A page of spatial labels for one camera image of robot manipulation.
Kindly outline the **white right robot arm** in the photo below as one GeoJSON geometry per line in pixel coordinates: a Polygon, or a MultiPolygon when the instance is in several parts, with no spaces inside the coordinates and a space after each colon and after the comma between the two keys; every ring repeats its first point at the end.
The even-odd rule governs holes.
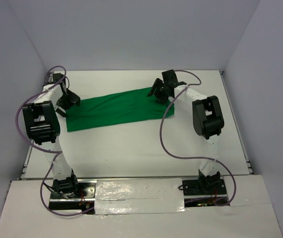
{"type": "Polygon", "coordinates": [[[187,84],[184,81],[178,81],[176,70],[167,70],[162,72],[162,79],[157,78],[148,93],[148,97],[155,96],[156,103],[167,104],[163,118],[160,123],[160,143],[163,150],[172,155],[165,148],[163,143],[163,124],[168,112],[174,105],[175,101],[181,101],[190,106],[192,112],[192,123],[194,131],[205,142],[205,149],[213,155],[211,158],[207,156],[194,156],[194,159],[200,160],[198,169],[198,179],[195,183],[181,185],[180,190],[185,191],[188,195],[209,194],[216,191],[216,187],[221,181],[220,172],[215,170],[217,163],[218,139],[225,125],[222,109],[217,96],[206,96],[198,91],[190,88],[191,86],[199,86],[198,83],[187,84]]]}

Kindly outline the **green t shirt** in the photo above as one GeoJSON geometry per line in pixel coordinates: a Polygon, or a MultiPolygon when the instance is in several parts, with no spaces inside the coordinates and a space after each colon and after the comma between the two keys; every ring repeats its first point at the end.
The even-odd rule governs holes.
{"type": "Polygon", "coordinates": [[[166,112],[170,101],[156,102],[156,97],[148,97],[150,88],[135,89],[80,101],[79,106],[67,110],[68,132],[162,119],[174,115],[174,106],[166,112]]]}

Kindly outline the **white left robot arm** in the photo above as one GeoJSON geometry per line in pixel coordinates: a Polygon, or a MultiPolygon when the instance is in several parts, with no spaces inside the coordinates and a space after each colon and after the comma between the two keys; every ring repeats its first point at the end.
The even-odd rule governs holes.
{"type": "Polygon", "coordinates": [[[81,99],[68,89],[67,81],[66,75],[50,72],[42,93],[24,103],[20,111],[28,138],[40,151],[55,154],[53,158],[49,158],[53,185],[46,184],[45,187],[64,198],[73,198],[79,193],[80,185],[59,143],[58,118],[68,118],[66,112],[73,106],[80,106],[81,99]]]}

